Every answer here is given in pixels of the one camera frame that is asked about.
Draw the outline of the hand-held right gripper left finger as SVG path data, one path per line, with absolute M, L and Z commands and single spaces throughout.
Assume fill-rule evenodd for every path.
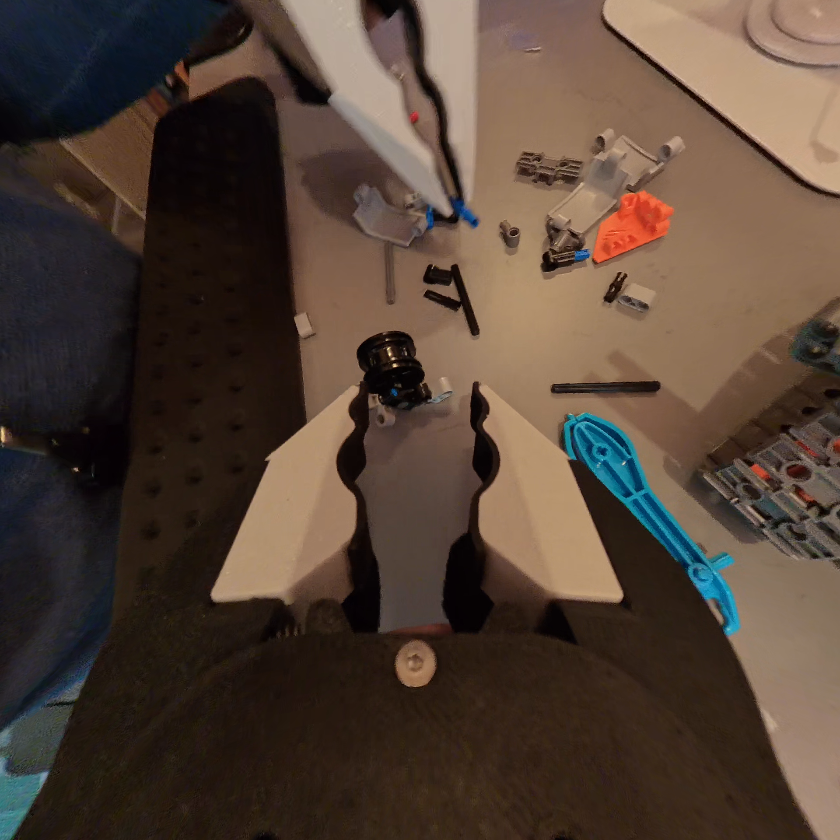
M 268 456 L 213 603 L 281 602 L 302 620 L 310 605 L 332 600 L 354 631 L 379 631 L 380 568 L 359 486 L 370 423 L 361 382 Z

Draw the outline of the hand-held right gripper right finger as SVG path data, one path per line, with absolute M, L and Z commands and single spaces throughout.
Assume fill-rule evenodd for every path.
M 487 384 L 469 399 L 479 485 L 449 549 L 443 609 L 455 632 L 478 632 L 509 604 L 539 626 L 551 605 L 619 605 L 623 588 L 570 458 Z

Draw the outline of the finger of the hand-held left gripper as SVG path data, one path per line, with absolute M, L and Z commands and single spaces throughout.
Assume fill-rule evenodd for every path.
M 402 81 L 378 57 L 362 2 L 285 2 L 330 89 L 329 104 L 441 214 L 453 214 L 433 175 L 432 155 L 410 127 Z
M 406 63 L 402 87 L 409 126 L 432 155 L 444 196 L 470 205 L 476 179 L 477 1 L 401 1 Z

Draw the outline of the black wheel hub assembly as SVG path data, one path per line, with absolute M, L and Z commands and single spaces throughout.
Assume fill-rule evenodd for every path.
M 433 401 L 408 333 L 388 331 L 371 336 L 359 345 L 356 360 L 376 426 L 393 426 L 398 412 L 410 412 Z

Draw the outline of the person's left forearm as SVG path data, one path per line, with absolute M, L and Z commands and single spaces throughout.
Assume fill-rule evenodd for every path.
M 162 82 L 228 2 L 2 1 L 2 143 L 96 129 Z

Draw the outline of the blue brick separator tool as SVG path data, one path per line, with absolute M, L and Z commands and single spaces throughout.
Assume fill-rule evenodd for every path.
M 722 572 L 733 564 L 728 553 L 708 557 L 653 492 L 631 439 L 622 429 L 590 413 L 568 415 L 563 446 L 582 462 L 614 498 L 665 548 L 701 597 L 719 614 L 724 634 L 741 628 L 739 609 Z

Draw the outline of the small grey curved panel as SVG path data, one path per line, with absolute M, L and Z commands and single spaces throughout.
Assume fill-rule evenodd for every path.
M 378 189 L 360 184 L 353 193 L 352 219 L 365 235 L 407 249 L 430 229 L 429 216 L 389 204 Z

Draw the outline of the dark grey flat connector plate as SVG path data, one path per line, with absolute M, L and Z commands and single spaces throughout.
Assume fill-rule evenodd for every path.
M 554 157 L 543 152 L 521 152 L 515 165 L 516 175 L 534 183 L 552 186 L 572 184 L 581 176 L 584 162 L 568 156 Z

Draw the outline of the long black axle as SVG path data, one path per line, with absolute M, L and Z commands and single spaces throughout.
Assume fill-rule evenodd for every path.
M 651 394 L 659 392 L 660 388 L 658 381 L 554 383 L 550 393 L 557 396 Z

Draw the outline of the wooden slatted cabinet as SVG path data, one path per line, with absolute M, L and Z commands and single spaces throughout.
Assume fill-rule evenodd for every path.
M 102 126 L 61 138 L 59 144 L 123 205 L 145 219 L 158 119 L 141 99 Z

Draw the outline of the short black axle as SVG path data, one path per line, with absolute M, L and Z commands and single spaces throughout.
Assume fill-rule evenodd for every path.
M 457 264 L 452 264 L 450 267 L 450 273 L 453 278 L 455 289 L 458 293 L 460 307 L 465 315 L 469 333 L 473 338 L 478 338 L 480 336 L 480 326 L 478 324 L 464 278 L 460 271 L 460 267 Z

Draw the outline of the tracked toy vehicle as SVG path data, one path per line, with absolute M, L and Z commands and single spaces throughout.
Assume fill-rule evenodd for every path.
M 788 345 L 804 379 L 712 449 L 699 475 L 793 560 L 839 562 L 839 300 Z

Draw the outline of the orange wedge panel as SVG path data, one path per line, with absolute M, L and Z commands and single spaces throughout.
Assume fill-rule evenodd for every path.
M 667 235 L 675 209 L 646 191 L 627 193 L 615 213 L 602 221 L 591 258 L 596 264 Z

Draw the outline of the clear round disc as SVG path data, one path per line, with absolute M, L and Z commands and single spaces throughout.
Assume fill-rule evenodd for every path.
M 838 1 L 751 1 L 744 25 L 766 55 L 802 67 L 839 67 Z

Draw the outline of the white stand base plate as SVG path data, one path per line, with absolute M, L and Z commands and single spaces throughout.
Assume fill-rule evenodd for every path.
M 839 194 L 839 67 L 766 55 L 744 25 L 751 1 L 607 1 L 604 23 L 819 192 Z

